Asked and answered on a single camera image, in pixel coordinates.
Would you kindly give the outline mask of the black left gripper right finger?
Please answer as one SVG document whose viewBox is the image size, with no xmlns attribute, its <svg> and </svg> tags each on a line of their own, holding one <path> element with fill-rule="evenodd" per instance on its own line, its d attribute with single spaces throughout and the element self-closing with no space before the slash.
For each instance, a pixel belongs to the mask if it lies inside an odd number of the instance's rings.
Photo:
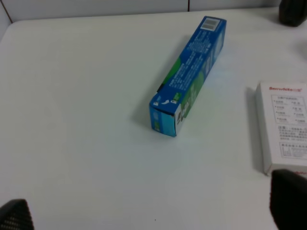
<svg viewBox="0 0 307 230">
<path fill-rule="evenodd" d="M 286 169 L 271 176 L 270 211 L 279 230 L 307 228 L 307 179 Z"/>
</svg>

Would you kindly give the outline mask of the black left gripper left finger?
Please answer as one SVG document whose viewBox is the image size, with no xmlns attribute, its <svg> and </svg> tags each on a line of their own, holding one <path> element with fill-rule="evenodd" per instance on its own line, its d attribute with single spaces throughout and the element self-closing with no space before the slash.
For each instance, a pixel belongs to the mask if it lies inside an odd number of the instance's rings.
<svg viewBox="0 0 307 230">
<path fill-rule="evenodd" d="M 0 207 L 0 230 L 34 230 L 25 199 L 13 199 Z"/>
</svg>

